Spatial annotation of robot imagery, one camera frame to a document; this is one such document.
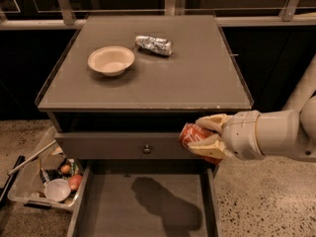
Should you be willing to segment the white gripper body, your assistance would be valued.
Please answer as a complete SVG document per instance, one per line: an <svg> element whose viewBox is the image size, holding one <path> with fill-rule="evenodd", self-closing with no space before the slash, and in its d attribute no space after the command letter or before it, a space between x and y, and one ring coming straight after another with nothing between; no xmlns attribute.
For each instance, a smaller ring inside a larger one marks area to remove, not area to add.
<svg viewBox="0 0 316 237"><path fill-rule="evenodd" d="M239 112L224 125L221 139L226 148L241 160L262 160L262 154L256 137L256 124L260 116L258 111Z"/></svg>

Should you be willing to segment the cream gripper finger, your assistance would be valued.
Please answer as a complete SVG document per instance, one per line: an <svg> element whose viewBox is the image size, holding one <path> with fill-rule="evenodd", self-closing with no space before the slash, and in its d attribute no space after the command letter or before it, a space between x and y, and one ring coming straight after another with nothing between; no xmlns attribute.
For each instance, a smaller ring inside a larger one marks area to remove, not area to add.
<svg viewBox="0 0 316 237"><path fill-rule="evenodd" d="M196 120L196 125L215 131L217 133L221 133L223 126L231 119L230 115L227 114L217 114L217 115L211 115L206 116L202 118L198 118Z"/></svg>
<svg viewBox="0 0 316 237"><path fill-rule="evenodd" d="M214 159L224 159L229 156L229 150L217 134L202 141L190 142L189 149L196 155Z"/></svg>

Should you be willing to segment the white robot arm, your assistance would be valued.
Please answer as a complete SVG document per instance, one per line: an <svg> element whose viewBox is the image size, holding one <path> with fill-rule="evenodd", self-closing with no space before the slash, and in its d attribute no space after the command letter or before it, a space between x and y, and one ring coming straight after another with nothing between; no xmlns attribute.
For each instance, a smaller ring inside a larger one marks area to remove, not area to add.
<svg viewBox="0 0 316 237"><path fill-rule="evenodd" d="M316 159L316 96L299 109L260 113L239 112L199 118L196 125L210 135L190 142L196 155L224 159L234 155L241 160L262 160L282 156L296 161Z"/></svg>

